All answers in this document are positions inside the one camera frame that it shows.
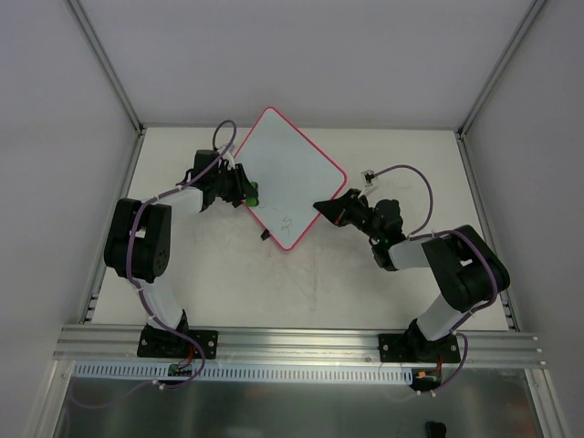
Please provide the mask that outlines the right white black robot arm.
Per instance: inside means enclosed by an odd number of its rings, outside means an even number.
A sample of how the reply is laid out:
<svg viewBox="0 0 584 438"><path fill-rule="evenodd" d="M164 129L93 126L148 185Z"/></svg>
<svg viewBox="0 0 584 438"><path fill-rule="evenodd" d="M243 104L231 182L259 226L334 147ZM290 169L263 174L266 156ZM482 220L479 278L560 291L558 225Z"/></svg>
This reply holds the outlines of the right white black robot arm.
<svg viewBox="0 0 584 438"><path fill-rule="evenodd" d="M316 202L314 208L336 227L352 225L364 233L378 267L389 272L413 268L432 272L438 297L388 346L402 360L436 359L457 328L510 285L505 266L470 225L408 238L402 231L398 201L383 199L370 206L356 189Z"/></svg>

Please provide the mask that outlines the pink framed whiteboard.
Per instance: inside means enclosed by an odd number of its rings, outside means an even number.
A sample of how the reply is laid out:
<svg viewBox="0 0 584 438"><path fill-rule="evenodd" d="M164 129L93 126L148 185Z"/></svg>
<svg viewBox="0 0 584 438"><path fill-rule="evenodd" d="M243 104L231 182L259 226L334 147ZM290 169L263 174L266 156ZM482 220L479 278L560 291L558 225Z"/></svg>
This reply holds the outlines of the pink framed whiteboard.
<svg viewBox="0 0 584 438"><path fill-rule="evenodd" d="M316 222L313 204L335 198L346 172L278 109L261 113L235 152L248 179L258 184L255 219L284 251Z"/></svg>

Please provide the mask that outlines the green bone-shaped eraser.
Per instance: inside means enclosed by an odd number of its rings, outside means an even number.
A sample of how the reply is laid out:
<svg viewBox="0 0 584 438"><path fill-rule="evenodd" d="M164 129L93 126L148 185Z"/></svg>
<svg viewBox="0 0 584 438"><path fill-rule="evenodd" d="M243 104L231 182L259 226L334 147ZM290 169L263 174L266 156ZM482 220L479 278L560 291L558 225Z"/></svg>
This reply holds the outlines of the green bone-shaped eraser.
<svg viewBox="0 0 584 438"><path fill-rule="evenodd" d="M245 204L248 207L256 207L259 205L258 184L256 182L249 184L245 194Z"/></svg>

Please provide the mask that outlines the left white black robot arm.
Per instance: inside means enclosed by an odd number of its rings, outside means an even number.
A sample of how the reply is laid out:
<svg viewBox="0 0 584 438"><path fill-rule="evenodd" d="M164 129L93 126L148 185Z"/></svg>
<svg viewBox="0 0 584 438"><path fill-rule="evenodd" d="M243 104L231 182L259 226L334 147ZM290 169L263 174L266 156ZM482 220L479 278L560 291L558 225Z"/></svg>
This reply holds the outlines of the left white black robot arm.
<svg viewBox="0 0 584 438"><path fill-rule="evenodd" d="M117 201L104 249L104 263L137 291L148 321L145 328L159 336L172 356L191 344L188 319L178 304L165 271L170 263L173 226L203 212L221 199L233 207L256 206L258 184L227 151L199 150L193 166L171 190L145 201Z"/></svg>

